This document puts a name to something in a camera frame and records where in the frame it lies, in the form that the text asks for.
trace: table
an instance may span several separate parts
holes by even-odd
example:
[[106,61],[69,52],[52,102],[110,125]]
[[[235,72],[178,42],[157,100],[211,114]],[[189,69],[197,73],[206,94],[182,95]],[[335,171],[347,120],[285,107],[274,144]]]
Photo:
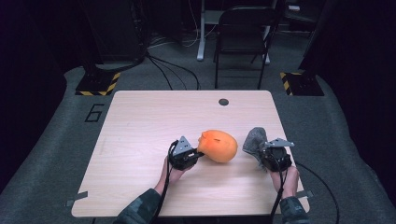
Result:
[[[287,139],[269,91],[117,91],[78,191],[88,197],[75,201],[72,215],[115,217],[155,186],[172,142],[184,135],[197,147],[210,129],[236,139],[236,156],[228,163],[200,158],[169,186],[160,216],[270,214],[276,199],[271,177],[242,150],[254,127],[264,127],[268,139]],[[307,199],[300,200],[308,211]]]
[[[271,7],[276,7],[277,0],[273,0]],[[222,14],[221,10],[205,10],[205,0],[201,0],[201,35],[198,47],[197,60],[202,61],[205,55],[205,25],[219,24],[219,18]],[[263,37],[266,37],[270,31],[270,27],[266,27]],[[267,55],[265,64],[270,63],[270,57]]]

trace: dark background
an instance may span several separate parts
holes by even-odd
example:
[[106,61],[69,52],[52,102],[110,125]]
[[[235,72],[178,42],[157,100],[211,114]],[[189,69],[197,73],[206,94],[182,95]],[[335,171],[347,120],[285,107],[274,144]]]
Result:
[[[129,6],[132,1],[118,2],[119,6]],[[173,13],[178,11],[174,16],[190,27],[191,21],[186,14],[190,9],[187,1],[181,2],[180,7],[168,9]],[[191,1],[194,14],[198,16],[199,2]],[[84,60],[103,63],[109,52],[112,57],[118,57],[116,61],[129,61],[139,56],[140,52],[134,51],[138,51],[138,34],[134,32],[131,10],[115,7],[112,11],[115,14],[107,12],[101,16],[98,10],[106,8],[101,5],[106,1],[95,4],[87,0],[84,3],[87,5],[77,0],[2,1],[1,190],[35,146],[62,101],[65,72],[82,66]],[[332,87],[344,110],[351,138],[361,157],[376,171],[393,204],[396,204],[396,162],[393,158],[393,140],[396,139],[393,131],[396,126],[395,10],[396,3],[390,0],[328,0],[313,44],[301,66],[321,76]],[[115,29],[115,36],[120,39],[104,35],[110,28]],[[98,36],[108,43],[116,41],[117,45],[101,46]]]

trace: wire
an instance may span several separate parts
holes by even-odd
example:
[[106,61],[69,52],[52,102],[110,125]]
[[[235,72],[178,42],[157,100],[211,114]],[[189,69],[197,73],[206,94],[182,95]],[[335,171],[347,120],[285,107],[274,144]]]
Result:
[[153,39],[150,41],[149,45],[150,45],[150,46],[156,45],[157,43],[161,43],[161,41],[162,41],[162,40],[165,40],[165,39],[166,39],[165,36],[157,36],[155,39],[153,38]]
[[160,66],[158,66],[158,64],[156,64],[155,62],[154,62],[154,60],[152,60],[152,58],[151,57],[148,57],[149,58],[149,60],[156,66],[156,67],[158,67],[158,69],[160,69],[161,70],[161,72],[163,73],[163,76],[165,77],[165,79],[166,79],[166,82],[168,83],[168,85],[169,85],[169,88],[171,89],[171,91],[173,90],[173,88],[172,88],[172,85],[171,85],[171,83],[169,82],[169,79],[168,79],[168,77],[166,76],[166,74],[165,74],[165,72],[161,69],[161,67]]
[[163,207],[163,201],[165,199],[166,191],[168,190],[168,185],[169,185],[169,176],[173,170],[173,166],[169,170],[169,157],[172,155],[172,152],[175,150],[175,147],[177,145],[177,140],[171,144],[171,146],[168,149],[168,156],[166,157],[166,178],[165,178],[165,185],[163,187],[163,195],[161,195],[160,202],[158,203],[157,210],[155,211],[154,216],[151,218],[150,224],[154,222],[154,220],[158,217],[160,214],[161,208]]
[[320,180],[320,182],[322,182],[322,184],[324,185],[324,187],[326,187],[326,189],[329,191],[330,195],[332,196],[332,200],[334,201],[335,210],[336,210],[336,213],[337,213],[337,214],[336,214],[335,223],[338,224],[339,221],[340,221],[340,208],[339,208],[338,202],[337,202],[337,200],[335,200],[335,196],[334,196],[334,194],[332,193],[332,191],[330,190],[329,186],[328,186],[328,185],[326,184],[326,182],[324,182],[324,180],[323,180],[319,175],[317,175],[314,171],[312,171],[311,169],[309,169],[308,167],[302,165],[301,163],[299,163],[299,162],[297,162],[297,161],[295,161],[295,163],[296,163],[297,165],[299,165],[299,166],[302,166],[303,168],[305,168],[305,170],[309,171],[311,174],[313,174],[314,176],[316,176],[317,179]]
[[167,68],[169,71],[171,71],[177,78],[178,80],[180,80],[180,82],[183,84],[184,86],[184,90],[187,90],[186,84],[183,82],[183,80],[181,80],[180,76],[178,76],[174,70],[172,70],[170,67],[166,66],[165,64],[163,64],[162,62],[158,61],[157,63],[160,63],[162,66],[164,66],[165,68]]
[[211,35],[211,33],[213,32],[213,30],[215,30],[216,26],[217,26],[217,25],[214,25],[214,26],[212,27],[212,29],[211,29],[209,32],[207,32],[207,34],[205,35],[205,38],[206,38],[207,36]]
[[[169,63],[169,62],[164,61],[164,60],[162,60],[162,59],[160,59],[160,58],[157,58],[157,57],[155,57],[155,56],[149,55],[149,53],[147,53],[146,57],[148,57],[152,62],[155,60],[156,62],[158,61],[158,62],[161,62],[161,63],[167,63],[167,64],[173,65],[174,67],[180,68],[180,69],[182,69],[182,70],[184,70],[184,71],[190,73],[190,74],[195,78],[195,81],[196,81],[196,90],[200,90],[200,89],[201,89],[201,83],[199,82],[198,77],[197,77],[197,76],[195,75],[195,73],[193,73],[191,70],[189,70],[189,69],[187,69],[187,68],[185,68],[185,67],[179,66],[179,65],[177,65],[177,64],[174,64],[174,63]],[[153,62],[153,63],[163,72],[163,70],[162,70],[155,62]],[[169,87],[170,87],[171,90],[172,90],[171,84],[170,84],[170,82],[169,82],[169,80],[168,80],[168,78],[166,77],[166,75],[165,75],[164,72],[163,72],[163,75],[165,76],[166,80],[168,81]]]
[[191,44],[189,45],[183,45],[183,47],[191,47],[192,45],[194,45],[198,40],[199,40],[199,33],[198,33],[198,25],[197,25],[197,21],[195,20],[194,14],[192,12],[192,7],[191,7],[191,0],[189,0],[189,7],[190,7],[190,12],[191,12],[191,16],[192,16],[192,20],[194,21],[194,25],[195,25],[195,31],[196,31],[196,36],[195,39],[192,41]]
[[285,185],[286,177],[288,176],[288,169],[286,170],[285,178],[283,178],[282,171],[280,170],[279,162],[277,161],[277,159],[275,158],[273,153],[271,153],[270,156],[276,162],[276,168],[279,171],[279,178],[280,178],[280,187],[279,187],[279,190],[277,191],[277,195],[276,195],[276,199],[275,199],[275,202],[274,202],[274,206],[273,206],[273,209],[272,209],[271,215],[270,215],[271,223],[274,223],[275,212],[276,212],[277,206],[279,205],[280,199],[282,198],[283,186]]
[[153,49],[153,48],[157,48],[157,47],[160,47],[160,46],[162,46],[162,45],[168,45],[168,44],[176,44],[176,41],[163,42],[163,43],[161,43],[161,44],[156,44],[156,45],[150,46],[150,47],[148,47],[148,48],[149,48],[149,49]]

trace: orange ball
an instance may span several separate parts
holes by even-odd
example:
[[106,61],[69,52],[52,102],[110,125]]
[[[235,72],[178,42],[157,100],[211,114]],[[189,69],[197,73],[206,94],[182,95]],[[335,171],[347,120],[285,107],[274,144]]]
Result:
[[236,140],[223,131],[208,130],[198,139],[198,152],[216,162],[228,162],[233,159],[238,149]]

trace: small round object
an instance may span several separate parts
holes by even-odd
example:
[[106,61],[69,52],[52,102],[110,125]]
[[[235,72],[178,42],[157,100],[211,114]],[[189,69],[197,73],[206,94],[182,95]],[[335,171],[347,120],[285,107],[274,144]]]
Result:
[[230,102],[227,99],[224,99],[224,98],[219,99],[219,104],[220,105],[228,105],[228,103],[230,103]]

